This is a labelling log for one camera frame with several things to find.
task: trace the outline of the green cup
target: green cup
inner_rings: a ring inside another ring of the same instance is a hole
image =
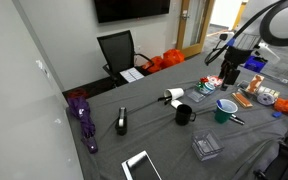
[[[221,102],[222,107],[219,107],[217,104],[215,120],[223,124],[237,111],[237,106],[235,103],[227,99],[220,99],[219,101]]]

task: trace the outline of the white cup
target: white cup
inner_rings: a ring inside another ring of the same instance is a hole
[[[182,88],[166,89],[164,91],[164,97],[172,97],[172,100],[175,100],[184,95],[184,90]]]

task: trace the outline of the clear plastic box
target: clear plastic box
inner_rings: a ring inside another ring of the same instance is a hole
[[[192,133],[192,148],[197,157],[207,160],[216,157],[224,146],[212,130],[202,130]]]

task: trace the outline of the smartphone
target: smartphone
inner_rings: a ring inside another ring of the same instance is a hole
[[[161,180],[146,151],[122,163],[127,180]]]

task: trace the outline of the paper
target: paper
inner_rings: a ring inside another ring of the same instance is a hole
[[[125,71],[120,72],[120,74],[126,79],[127,82],[133,82],[143,78],[144,76],[138,72],[137,69],[131,68]]]

